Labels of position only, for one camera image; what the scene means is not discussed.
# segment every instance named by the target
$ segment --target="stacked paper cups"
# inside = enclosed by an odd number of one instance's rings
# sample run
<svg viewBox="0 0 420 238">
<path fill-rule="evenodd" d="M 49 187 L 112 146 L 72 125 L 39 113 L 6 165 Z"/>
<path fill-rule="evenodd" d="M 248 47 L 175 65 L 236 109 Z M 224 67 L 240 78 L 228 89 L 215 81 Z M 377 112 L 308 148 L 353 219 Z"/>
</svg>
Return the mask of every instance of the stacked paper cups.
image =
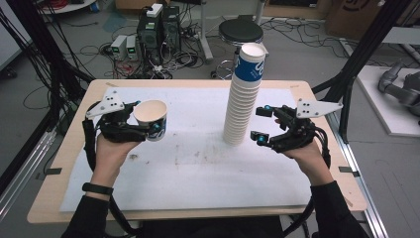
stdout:
<svg viewBox="0 0 420 238">
<path fill-rule="evenodd" d="M 263 78 L 265 51 L 256 43 L 242 45 L 229 93 L 223 139 L 231 145 L 244 140 Z"/>
</svg>

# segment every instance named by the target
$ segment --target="tabletop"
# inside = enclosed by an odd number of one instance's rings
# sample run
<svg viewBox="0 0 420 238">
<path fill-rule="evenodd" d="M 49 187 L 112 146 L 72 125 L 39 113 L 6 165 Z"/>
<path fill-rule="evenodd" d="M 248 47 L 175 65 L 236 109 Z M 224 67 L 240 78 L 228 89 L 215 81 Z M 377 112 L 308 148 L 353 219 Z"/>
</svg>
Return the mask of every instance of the tabletop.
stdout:
<svg viewBox="0 0 420 238">
<path fill-rule="evenodd" d="M 77 113 L 64 137 L 56 154 L 51 168 L 62 168 L 59 175 L 47 176 L 34 204 L 28 214 L 31 223 L 68 222 L 72 212 L 60 212 L 59 208 L 69 183 L 69 177 L 76 158 L 84 144 L 84 134 L 81 121 L 88 107 L 103 98 L 109 87 L 182 87 L 182 88 L 229 88 L 229 80 L 125 80 L 125 79 L 96 79 L 89 85 L 86 94 L 80 103 Z M 299 98 L 315 99 L 308 83 L 304 81 L 264 80 L 261 88 L 290 89 L 295 100 Z M 347 167 L 341 148 L 334 138 L 327 120 L 324 117 L 314 118 L 314 123 L 327 132 L 329 137 L 330 153 L 333 158 L 331 172 L 338 182 L 343 196 L 351 211 L 363 211 L 367 208 L 364 196 L 351 173 L 341 173 L 339 167 Z M 168 210 L 142 210 L 125 211 L 127 219 L 165 219 L 188 217 L 223 217 L 247 216 L 268 214 L 300 213 L 304 206 L 270 206 L 270 207 L 239 207 L 239 208 L 212 208 L 212 209 L 168 209 Z"/>
</svg>

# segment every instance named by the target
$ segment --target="human hand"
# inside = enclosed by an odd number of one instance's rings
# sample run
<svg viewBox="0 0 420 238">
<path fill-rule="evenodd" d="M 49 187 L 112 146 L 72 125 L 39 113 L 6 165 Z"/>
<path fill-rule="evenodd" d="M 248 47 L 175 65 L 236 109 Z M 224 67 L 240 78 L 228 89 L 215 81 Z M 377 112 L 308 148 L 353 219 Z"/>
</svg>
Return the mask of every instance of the human hand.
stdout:
<svg viewBox="0 0 420 238">
<path fill-rule="evenodd" d="M 96 143 L 96 166 L 90 182 L 97 185 L 112 187 L 127 155 L 139 144 L 139 142 L 110 142 L 100 134 Z M 104 200 L 109 199 L 108 195 L 94 192 L 86 192 L 86 195 Z"/>
<path fill-rule="evenodd" d="M 285 151 L 283 154 L 296 161 L 312 185 L 326 184 L 334 180 L 315 141 L 302 148 Z"/>
<path fill-rule="evenodd" d="M 139 142 L 114 143 L 100 134 L 96 143 L 95 171 L 118 172 L 129 152 L 139 144 Z"/>
</svg>

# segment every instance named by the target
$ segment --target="person's left hand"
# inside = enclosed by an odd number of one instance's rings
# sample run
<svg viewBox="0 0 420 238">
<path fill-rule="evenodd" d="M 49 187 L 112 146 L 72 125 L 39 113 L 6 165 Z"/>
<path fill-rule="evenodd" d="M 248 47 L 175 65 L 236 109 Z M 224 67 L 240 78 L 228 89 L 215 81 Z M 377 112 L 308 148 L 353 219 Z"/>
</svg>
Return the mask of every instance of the person's left hand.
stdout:
<svg viewBox="0 0 420 238">
<path fill-rule="evenodd" d="M 96 142 L 96 170 L 117 171 L 139 142 L 114 143 L 100 134 Z"/>
<path fill-rule="evenodd" d="M 91 183 L 109 186 L 114 185 L 120 168 L 124 164 L 129 152 L 138 146 L 139 142 L 114 143 L 110 142 L 100 134 L 96 143 L 96 167 L 93 171 Z M 100 194 L 87 193 L 101 199 L 107 199 L 108 196 Z"/>
</svg>

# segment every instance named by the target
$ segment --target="blue paper cup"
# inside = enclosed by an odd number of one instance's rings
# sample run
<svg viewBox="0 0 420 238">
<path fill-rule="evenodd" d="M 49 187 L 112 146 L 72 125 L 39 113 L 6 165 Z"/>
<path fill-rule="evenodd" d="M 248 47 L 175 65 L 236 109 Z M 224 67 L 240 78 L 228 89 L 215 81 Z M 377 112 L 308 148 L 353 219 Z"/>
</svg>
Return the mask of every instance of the blue paper cup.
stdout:
<svg viewBox="0 0 420 238">
<path fill-rule="evenodd" d="M 263 46 L 257 43 L 243 44 L 232 80 L 244 89 L 260 86 L 263 78 L 264 60 L 265 51 Z"/>
</svg>

